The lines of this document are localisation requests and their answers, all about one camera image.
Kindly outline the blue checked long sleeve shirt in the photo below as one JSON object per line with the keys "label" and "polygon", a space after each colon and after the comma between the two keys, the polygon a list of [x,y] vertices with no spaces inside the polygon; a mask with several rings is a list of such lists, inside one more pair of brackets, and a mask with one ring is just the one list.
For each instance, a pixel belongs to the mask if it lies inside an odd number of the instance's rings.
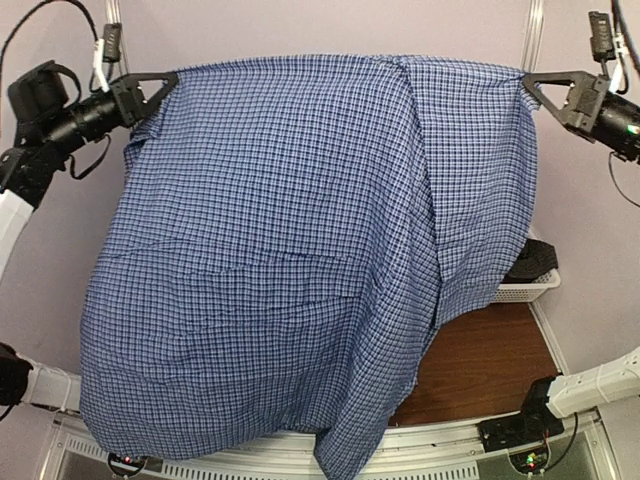
{"label": "blue checked long sleeve shirt", "polygon": [[194,459],[282,431],[352,479],[439,329],[487,306],[528,237],[520,70],[301,55],[178,71],[124,151],[80,325],[106,451]]}

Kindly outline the white plastic laundry basket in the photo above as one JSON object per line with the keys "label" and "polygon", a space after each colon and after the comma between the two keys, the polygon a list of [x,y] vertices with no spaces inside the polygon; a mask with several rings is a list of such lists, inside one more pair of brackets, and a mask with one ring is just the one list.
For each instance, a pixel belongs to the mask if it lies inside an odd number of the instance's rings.
{"label": "white plastic laundry basket", "polygon": [[493,303],[531,303],[546,291],[559,287],[560,284],[559,268],[551,270],[533,283],[506,284],[502,280],[495,293]]}

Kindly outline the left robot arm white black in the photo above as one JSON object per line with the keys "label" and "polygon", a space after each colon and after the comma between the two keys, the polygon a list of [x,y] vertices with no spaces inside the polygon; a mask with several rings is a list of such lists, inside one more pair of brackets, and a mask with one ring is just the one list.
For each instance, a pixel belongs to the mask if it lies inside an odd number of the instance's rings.
{"label": "left robot arm white black", "polygon": [[178,85],[173,72],[126,74],[103,84],[89,97],[70,99],[62,79],[68,68],[49,61],[8,88],[16,117],[12,148],[1,155],[1,262],[6,264],[31,215],[57,172],[82,180],[95,170],[77,172],[74,154],[90,142],[108,140],[113,130],[149,118]]}

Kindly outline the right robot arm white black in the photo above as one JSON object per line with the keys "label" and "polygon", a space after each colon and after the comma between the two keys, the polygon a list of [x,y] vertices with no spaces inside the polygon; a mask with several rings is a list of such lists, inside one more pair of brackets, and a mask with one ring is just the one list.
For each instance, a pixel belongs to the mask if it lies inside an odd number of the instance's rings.
{"label": "right robot arm white black", "polygon": [[535,440],[559,417],[639,393],[639,107],[587,72],[531,73],[526,90],[573,134],[543,123],[533,232],[559,252],[562,284],[542,303],[564,361],[548,408],[513,419]]}

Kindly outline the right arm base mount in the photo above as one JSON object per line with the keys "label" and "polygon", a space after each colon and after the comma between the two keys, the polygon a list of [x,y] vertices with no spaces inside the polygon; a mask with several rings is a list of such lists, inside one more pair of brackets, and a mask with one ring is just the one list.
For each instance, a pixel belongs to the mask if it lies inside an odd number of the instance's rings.
{"label": "right arm base mount", "polygon": [[484,420],[477,428],[486,453],[540,443],[565,431],[561,420],[539,413],[518,413]]}

